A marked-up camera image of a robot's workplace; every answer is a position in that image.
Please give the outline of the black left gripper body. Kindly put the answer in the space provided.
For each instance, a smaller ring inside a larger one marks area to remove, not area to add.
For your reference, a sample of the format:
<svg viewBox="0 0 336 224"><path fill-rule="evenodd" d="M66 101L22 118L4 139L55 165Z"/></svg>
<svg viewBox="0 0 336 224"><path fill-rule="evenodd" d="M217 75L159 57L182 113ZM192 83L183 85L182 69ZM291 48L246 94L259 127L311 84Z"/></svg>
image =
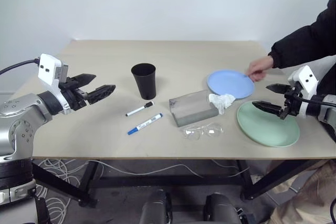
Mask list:
<svg viewBox="0 0 336 224"><path fill-rule="evenodd" d="M70 108L77 111L87 105L85 102L87 94L81 91L80 88L70 88L70 85L68 84L69 78L70 77L67 77L65 82L61 82L59 84L59 89L70 105Z"/></svg>

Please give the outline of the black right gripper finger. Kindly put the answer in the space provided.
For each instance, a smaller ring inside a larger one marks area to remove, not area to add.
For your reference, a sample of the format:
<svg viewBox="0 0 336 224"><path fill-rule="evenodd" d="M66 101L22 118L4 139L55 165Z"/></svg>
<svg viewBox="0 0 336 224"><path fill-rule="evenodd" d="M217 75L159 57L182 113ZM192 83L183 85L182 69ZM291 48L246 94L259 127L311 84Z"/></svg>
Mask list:
<svg viewBox="0 0 336 224"><path fill-rule="evenodd" d="M290 85L275 83L266 86L266 88L274 93L285 94L290 90Z"/></svg>
<svg viewBox="0 0 336 224"><path fill-rule="evenodd" d="M252 102L253 106L255 106L256 108L270 113L270 114L274 114L279 118L285 118L285 116L283 115L283 108L279 105L275 105L272 104L270 102L266 102L266 101L253 101Z"/></svg>

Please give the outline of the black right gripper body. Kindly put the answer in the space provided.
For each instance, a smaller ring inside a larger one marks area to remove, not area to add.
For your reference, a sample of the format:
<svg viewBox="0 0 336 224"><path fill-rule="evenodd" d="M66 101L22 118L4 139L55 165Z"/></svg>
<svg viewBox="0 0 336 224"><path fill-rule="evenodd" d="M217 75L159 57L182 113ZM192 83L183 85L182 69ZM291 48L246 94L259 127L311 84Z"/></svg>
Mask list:
<svg viewBox="0 0 336 224"><path fill-rule="evenodd" d="M302 85L299 81L294 83L294 86L283 85L281 93L285 96L284 109L280 113L280 118L284 120L288 115L297 116L301 107L300 94L302 91Z"/></svg>

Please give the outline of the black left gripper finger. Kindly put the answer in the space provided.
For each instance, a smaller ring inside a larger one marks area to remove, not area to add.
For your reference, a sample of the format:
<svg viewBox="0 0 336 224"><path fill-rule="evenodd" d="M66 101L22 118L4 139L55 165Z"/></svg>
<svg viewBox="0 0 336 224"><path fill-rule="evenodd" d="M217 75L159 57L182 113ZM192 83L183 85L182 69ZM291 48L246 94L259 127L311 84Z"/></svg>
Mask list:
<svg viewBox="0 0 336 224"><path fill-rule="evenodd" d="M114 92L116 85L109 84L109 85L102 85L96 88L94 91L88 93L87 101L89 104L97 103L105 98L107 98L110 94Z"/></svg>
<svg viewBox="0 0 336 224"><path fill-rule="evenodd" d="M88 85L95 77L95 74L82 73L69 78L68 84L70 85L70 88L80 88Z"/></svg>

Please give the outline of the person bare hand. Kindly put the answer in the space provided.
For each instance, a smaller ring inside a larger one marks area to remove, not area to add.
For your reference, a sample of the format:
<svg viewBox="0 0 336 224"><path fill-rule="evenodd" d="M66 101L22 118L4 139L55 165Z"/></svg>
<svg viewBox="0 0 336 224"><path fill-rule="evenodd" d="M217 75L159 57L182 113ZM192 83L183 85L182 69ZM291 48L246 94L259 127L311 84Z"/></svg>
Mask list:
<svg viewBox="0 0 336 224"><path fill-rule="evenodd" d="M274 65L272 56L265 56L257 59L249 64L246 75L253 81L258 82L262 80L269 69Z"/></svg>

